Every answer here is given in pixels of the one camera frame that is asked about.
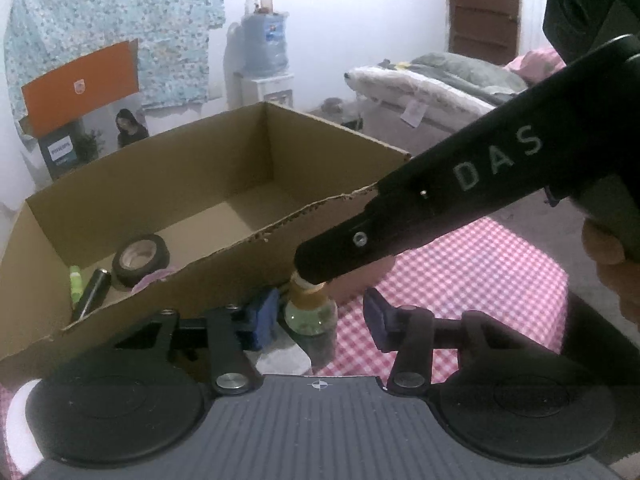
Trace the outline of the right hand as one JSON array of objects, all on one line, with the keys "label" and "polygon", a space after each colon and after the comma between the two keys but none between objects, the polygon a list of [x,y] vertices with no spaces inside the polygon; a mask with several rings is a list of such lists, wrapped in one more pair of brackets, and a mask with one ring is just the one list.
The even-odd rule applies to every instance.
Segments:
[{"label": "right hand", "polygon": [[620,313],[639,327],[639,263],[626,257],[617,237],[590,219],[582,227],[582,246],[596,263],[601,283],[620,298]]}]

